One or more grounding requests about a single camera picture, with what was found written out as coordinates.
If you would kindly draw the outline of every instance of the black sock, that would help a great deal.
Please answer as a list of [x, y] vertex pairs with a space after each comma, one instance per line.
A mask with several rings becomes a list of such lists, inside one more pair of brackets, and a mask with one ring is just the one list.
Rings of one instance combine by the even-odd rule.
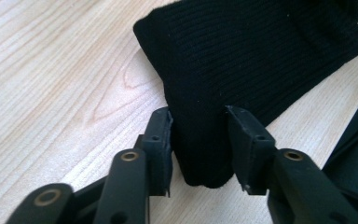
[[358, 0], [187, 0], [138, 21], [186, 183], [218, 188], [232, 177], [225, 105], [268, 125], [358, 55], [357, 20]]

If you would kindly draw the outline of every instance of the wooden table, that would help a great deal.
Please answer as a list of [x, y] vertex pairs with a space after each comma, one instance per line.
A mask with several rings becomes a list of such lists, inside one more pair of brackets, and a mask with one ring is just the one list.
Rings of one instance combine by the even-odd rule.
[[[32, 190], [75, 190], [107, 174], [149, 116], [166, 105], [161, 80], [132, 32], [158, 1], [0, 1], [0, 223]], [[278, 147], [323, 165], [358, 107], [358, 57], [268, 126]], [[187, 186], [174, 163], [171, 198], [151, 199], [151, 223], [270, 223], [265, 197], [233, 178]]]

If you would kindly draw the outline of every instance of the light wood grain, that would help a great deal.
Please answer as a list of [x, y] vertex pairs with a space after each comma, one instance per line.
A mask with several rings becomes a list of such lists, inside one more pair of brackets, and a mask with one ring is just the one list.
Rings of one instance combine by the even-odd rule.
[[[171, 1], [0, 1], [0, 223], [32, 190], [81, 189], [132, 147], [162, 83], [133, 24]], [[276, 119], [278, 147], [323, 165], [358, 106], [358, 57]], [[171, 198], [151, 199], [151, 223], [269, 223], [265, 197], [236, 179], [187, 186], [177, 164]]]

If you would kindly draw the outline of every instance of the table surface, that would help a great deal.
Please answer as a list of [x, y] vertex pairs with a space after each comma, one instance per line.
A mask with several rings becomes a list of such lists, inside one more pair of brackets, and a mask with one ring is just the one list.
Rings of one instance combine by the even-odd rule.
[[[132, 32], [172, 0], [0, 1], [0, 223], [32, 190], [75, 190], [106, 175], [151, 113], [161, 80]], [[278, 148], [322, 166], [358, 107], [358, 57], [268, 126]], [[232, 178], [221, 189], [185, 184], [174, 161], [172, 197], [151, 198], [151, 223], [270, 223], [266, 197]]]

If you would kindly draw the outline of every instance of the metal rivet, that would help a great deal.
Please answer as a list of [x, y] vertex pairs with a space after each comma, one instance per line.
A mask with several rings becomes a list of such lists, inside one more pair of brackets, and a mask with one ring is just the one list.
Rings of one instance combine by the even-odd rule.
[[123, 161], [135, 161], [138, 159], [139, 154], [136, 152], [126, 152], [123, 155], [121, 155], [121, 159]]
[[287, 159], [291, 160], [291, 161], [302, 161], [304, 159], [304, 157], [295, 151], [286, 151], [284, 152], [284, 157], [286, 157]]
[[39, 194], [34, 199], [34, 205], [36, 206], [47, 206], [49, 204], [55, 203], [61, 196], [61, 191], [59, 189], [47, 189]]

